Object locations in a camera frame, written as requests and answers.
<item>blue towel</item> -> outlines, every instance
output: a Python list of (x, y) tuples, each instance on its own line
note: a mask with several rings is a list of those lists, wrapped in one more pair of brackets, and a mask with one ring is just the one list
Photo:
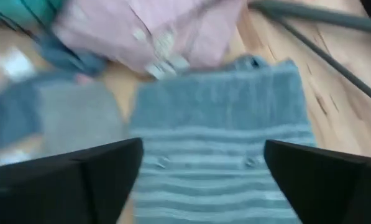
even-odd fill
[(263, 159), (266, 139), (315, 145), (295, 64), (245, 56), (184, 75), (137, 95), (136, 223), (301, 223)]

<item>pink towel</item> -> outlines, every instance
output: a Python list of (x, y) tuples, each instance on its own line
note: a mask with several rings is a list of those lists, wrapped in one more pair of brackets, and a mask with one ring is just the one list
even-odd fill
[(136, 72), (221, 63), (244, 0), (71, 0), (53, 29)]

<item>gray towel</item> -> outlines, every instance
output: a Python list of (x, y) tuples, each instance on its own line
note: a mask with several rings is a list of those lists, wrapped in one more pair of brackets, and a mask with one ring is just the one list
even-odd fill
[(46, 86), (40, 95), (44, 156), (125, 138), (116, 100), (103, 83)]
[(145, 84), (130, 127), (145, 147), (137, 223), (300, 223), (262, 154), (266, 139), (315, 145), (293, 62), (246, 56)]

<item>wooden floor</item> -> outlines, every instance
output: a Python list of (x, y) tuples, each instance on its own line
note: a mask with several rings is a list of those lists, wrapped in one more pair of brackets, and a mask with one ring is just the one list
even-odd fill
[[(288, 1), (300, 1), (365, 16), (359, 0)], [(370, 34), (311, 22), (291, 21), (291, 23), (371, 86)], [(0, 30), (0, 55), (12, 45), (25, 52), (37, 67), (47, 66), (35, 53), (31, 41)], [(241, 14), (238, 31), (232, 40), (231, 52), (226, 60), (230, 61), (246, 53), (261, 55), (270, 63), (287, 58), (295, 61), (300, 69), (308, 114), (319, 147), (371, 156), (370, 98), (342, 78), (287, 31), (266, 20), (259, 13), (245, 9)], [(128, 118), (139, 82), (137, 75), (122, 65), (114, 64), (109, 67), (102, 79), (115, 94), (118, 105)], [(34, 139), (13, 148), (34, 147), (40, 143)], [(131, 223), (131, 212), (126, 212), (122, 218), (125, 220), (124, 223)]]

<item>blue striped towel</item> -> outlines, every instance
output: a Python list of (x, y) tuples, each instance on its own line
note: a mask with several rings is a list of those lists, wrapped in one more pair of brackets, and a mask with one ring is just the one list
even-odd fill
[(315, 145), (293, 62), (245, 56), (145, 84), (130, 128), (145, 148), (137, 223), (301, 223), (262, 154), (266, 139)]

